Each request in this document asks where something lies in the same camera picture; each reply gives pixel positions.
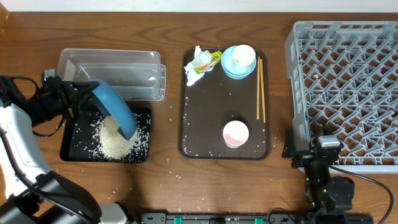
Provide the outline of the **pink cup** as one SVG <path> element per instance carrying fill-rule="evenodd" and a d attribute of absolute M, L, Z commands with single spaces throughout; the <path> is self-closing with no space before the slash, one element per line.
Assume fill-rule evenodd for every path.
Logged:
<path fill-rule="evenodd" d="M 230 121 L 223 128 L 223 139 L 229 148 L 236 149 L 242 146 L 248 137 L 248 127 L 241 121 Z"/>

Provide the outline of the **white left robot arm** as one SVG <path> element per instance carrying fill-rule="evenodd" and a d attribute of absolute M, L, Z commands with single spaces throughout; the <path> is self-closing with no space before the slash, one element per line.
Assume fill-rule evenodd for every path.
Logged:
<path fill-rule="evenodd" d="M 136 122 L 125 101 L 102 80 L 63 81 L 53 69 L 44 71 L 42 86 L 30 98 L 16 80 L 17 76 L 1 76 L 1 169 L 7 197 L 1 223 L 133 223 L 119 203 L 100 205 L 89 191 L 53 171 L 33 130 L 57 116 L 71 124 L 92 101 L 129 139 Z"/>

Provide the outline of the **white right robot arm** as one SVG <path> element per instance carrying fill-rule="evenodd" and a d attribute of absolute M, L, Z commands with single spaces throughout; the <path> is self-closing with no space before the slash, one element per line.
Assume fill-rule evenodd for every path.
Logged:
<path fill-rule="evenodd" d="M 320 136 L 309 150 L 299 151 L 292 130 L 287 130 L 282 157 L 291 158 L 293 168 L 303 168 L 306 175 L 305 196 L 313 208 L 295 218 L 295 223 L 349 223 L 354 182 L 343 176 L 332 177 L 330 165 L 341 152 L 343 143 L 334 135 Z"/>

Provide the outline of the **dark blue plate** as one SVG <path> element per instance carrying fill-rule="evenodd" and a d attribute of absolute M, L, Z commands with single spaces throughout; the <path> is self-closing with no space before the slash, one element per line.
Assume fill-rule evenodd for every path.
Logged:
<path fill-rule="evenodd" d="M 112 116 L 119 125 L 118 132 L 128 140 L 136 131 L 135 117 L 118 92 L 108 83 L 99 79 L 89 79 L 89 82 L 97 82 L 91 99 L 94 105 L 104 116 Z"/>

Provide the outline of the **pile of white rice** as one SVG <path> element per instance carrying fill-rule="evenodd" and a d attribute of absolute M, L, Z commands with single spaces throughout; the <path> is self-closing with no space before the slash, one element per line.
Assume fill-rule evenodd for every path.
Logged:
<path fill-rule="evenodd" d="M 149 150 L 151 118 L 145 113 L 135 113 L 136 131 L 126 140 L 118 132 L 119 125 L 111 116 L 100 116 L 93 124 L 91 134 L 93 149 L 88 150 L 90 157 L 99 161 L 141 163 L 146 160 Z"/>

